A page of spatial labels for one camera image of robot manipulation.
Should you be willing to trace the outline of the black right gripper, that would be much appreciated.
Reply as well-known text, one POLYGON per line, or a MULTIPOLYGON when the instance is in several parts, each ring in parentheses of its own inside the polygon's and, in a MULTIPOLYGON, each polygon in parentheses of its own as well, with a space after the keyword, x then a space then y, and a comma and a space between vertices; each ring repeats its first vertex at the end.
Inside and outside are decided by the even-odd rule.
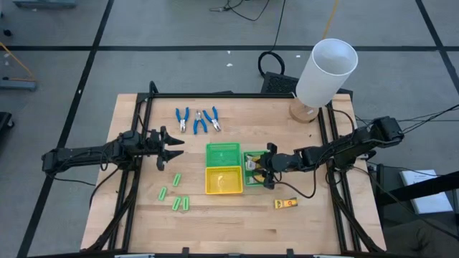
POLYGON ((262 172, 263 186, 267 189, 275 188, 275 173, 298 171, 302 164, 300 156, 277 151, 276 144, 268 143, 267 150, 260 156, 260 163, 267 164, 267 171, 262 172))

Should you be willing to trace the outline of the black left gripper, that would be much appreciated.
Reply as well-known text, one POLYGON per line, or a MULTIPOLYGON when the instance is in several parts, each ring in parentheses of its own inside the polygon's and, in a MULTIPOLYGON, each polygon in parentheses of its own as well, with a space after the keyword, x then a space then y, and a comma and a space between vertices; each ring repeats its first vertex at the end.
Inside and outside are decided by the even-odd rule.
POLYGON ((164 166, 171 159, 180 156, 184 152, 182 150, 165 150, 165 145, 181 145, 184 141, 171 137, 166 129, 166 126, 161 126, 160 130, 152 130, 150 135, 145 139, 147 156, 156 155, 156 167, 159 171, 164 170, 164 166))

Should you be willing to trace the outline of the blue-handled pliers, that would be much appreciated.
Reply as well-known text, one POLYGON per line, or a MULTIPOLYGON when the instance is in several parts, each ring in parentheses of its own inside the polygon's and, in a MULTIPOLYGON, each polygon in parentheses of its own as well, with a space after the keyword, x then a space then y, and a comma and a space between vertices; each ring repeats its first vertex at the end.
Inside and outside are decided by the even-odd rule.
POLYGON ((189 119, 189 108, 188 107, 185 108, 184 117, 182 117, 180 115, 180 109, 177 108, 176 109, 176 118, 177 118, 177 120, 178 120, 178 122, 180 124, 180 131, 182 133, 185 133, 186 132, 186 122, 189 119))
POLYGON ((199 110, 196 110, 194 124, 193 124, 193 131, 195 135, 198 133, 199 124, 202 125, 204 132, 207 133, 207 125, 202 117, 202 113, 199 110))
POLYGON ((212 123, 214 129, 217 132, 219 132, 221 130, 221 127, 220 127, 220 124, 219 124, 219 121, 218 121, 218 112, 217 112, 217 109, 215 108, 215 106, 212 107, 212 112, 214 114, 214 117, 211 117, 206 110, 203 110, 203 114, 204 114, 205 118, 210 123, 212 123))

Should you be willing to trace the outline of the green plastic basket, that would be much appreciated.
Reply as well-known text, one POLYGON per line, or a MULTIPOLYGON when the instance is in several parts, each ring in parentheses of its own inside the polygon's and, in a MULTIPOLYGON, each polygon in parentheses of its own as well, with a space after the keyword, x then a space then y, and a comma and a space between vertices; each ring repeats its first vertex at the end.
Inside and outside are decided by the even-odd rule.
POLYGON ((239 143, 208 143, 206 145, 206 167, 220 166, 241 166, 239 143))
POLYGON ((242 167, 242 168, 243 168, 243 172, 244 172, 243 181, 244 181, 244 183, 245 183, 246 186, 262 186, 263 184, 247 185, 247 179, 246 179, 246 178, 247 178, 248 176, 256 175, 256 174, 262 175, 262 172, 263 172, 263 168, 262 168, 261 165, 260 165, 260 168, 257 169, 257 170, 254 170, 254 171, 247 171, 247 170, 246 170, 246 168, 245 168, 245 162, 247 161, 247 159, 246 159, 246 157, 245 157, 245 154, 246 154, 247 152, 244 152, 244 153, 242 154, 242 157, 243 157, 243 167, 242 167))

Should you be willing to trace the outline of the yellow plastic basket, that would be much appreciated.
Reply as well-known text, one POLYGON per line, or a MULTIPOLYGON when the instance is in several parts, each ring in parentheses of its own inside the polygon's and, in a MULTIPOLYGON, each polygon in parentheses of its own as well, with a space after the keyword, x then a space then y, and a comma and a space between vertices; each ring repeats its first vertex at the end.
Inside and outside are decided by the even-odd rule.
POLYGON ((207 195, 241 194, 243 192, 240 166, 208 167, 205 170, 207 195))

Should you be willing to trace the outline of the black mesh box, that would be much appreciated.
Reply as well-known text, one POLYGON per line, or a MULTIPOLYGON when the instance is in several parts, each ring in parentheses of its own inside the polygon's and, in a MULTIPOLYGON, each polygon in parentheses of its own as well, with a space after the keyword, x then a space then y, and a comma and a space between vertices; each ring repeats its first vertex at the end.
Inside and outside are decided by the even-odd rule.
POLYGON ((295 93, 298 78, 266 72, 261 93, 295 93))

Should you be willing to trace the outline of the white shade wooden base lamp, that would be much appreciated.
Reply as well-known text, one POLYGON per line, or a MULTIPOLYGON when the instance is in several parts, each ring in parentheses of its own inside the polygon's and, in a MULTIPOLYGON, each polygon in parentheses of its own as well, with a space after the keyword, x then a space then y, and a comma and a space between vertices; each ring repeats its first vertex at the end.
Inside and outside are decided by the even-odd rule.
POLYGON ((312 49, 289 106, 292 119, 309 123, 342 87, 359 62, 356 50, 340 39, 323 39, 312 49))

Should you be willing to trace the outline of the black side cart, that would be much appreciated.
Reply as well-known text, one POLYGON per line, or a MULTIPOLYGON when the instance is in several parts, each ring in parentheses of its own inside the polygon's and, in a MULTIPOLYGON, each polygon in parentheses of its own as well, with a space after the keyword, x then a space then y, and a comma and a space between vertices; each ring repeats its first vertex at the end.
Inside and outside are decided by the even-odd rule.
MULTIPOLYGON (((379 194, 404 187, 400 171, 414 171, 408 168, 385 166, 374 164, 372 166, 374 179, 375 200, 379 194)), ((431 223, 433 226, 441 227, 442 230, 452 236, 459 237, 459 198, 458 189, 445 191, 453 211, 433 214, 416 214, 411 200, 401 201, 386 206, 377 206, 379 219, 383 227, 396 226, 415 220, 422 220, 431 223)))

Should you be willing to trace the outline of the black beam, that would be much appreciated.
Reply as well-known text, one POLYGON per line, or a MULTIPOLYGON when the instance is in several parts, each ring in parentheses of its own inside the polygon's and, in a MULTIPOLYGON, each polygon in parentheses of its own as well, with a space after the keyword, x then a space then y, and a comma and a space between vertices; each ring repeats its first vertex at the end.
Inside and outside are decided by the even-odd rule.
POLYGON ((428 179, 420 183, 404 186, 392 191, 384 192, 376 197, 377 206, 386 206, 401 201, 409 201, 421 197, 431 196, 445 191, 459 188, 459 171, 437 178, 428 179))

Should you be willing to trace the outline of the white book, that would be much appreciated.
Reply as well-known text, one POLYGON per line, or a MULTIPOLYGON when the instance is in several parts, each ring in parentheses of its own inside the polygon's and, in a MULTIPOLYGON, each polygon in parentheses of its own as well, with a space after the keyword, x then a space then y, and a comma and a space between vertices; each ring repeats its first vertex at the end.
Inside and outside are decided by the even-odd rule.
MULTIPOLYGON (((435 170, 400 171, 404 186, 436 178, 435 170)), ((445 192, 411 200, 416 214, 433 214, 453 211, 445 192)))

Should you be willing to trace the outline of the black chair base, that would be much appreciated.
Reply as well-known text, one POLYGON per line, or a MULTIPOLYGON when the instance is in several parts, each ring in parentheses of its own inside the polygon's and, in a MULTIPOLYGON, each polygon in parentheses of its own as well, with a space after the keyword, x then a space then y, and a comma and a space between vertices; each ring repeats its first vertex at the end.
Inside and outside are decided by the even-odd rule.
POLYGON ((12 120, 12 114, 0 112, 0 140, 15 126, 12 120))

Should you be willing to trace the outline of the person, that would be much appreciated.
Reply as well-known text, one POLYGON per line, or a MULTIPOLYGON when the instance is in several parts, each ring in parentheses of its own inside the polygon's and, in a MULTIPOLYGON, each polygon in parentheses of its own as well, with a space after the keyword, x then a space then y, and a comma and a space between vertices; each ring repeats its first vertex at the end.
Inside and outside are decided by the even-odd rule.
POLYGON ((424 258, 459 258, 459 241, 422 220, 383 229, 387 251, 424 258))

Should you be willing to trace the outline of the grey floor platform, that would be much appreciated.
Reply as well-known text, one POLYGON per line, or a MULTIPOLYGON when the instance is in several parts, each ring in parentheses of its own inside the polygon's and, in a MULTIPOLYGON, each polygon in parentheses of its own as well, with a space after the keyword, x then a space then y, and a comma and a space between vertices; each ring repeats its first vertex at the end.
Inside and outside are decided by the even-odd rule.
POLYGON ((27 9, 73 9, 76 0, 13 0, 19 8, 27 9))

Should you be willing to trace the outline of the grey base plate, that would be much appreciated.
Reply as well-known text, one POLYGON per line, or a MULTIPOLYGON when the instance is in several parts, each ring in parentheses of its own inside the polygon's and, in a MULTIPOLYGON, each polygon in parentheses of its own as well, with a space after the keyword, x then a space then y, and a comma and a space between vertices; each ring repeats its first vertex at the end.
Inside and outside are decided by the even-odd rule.
POLYGON ((37 84, 34 81, 0 79, 0 89, 35 91, 36 88, 37 84))

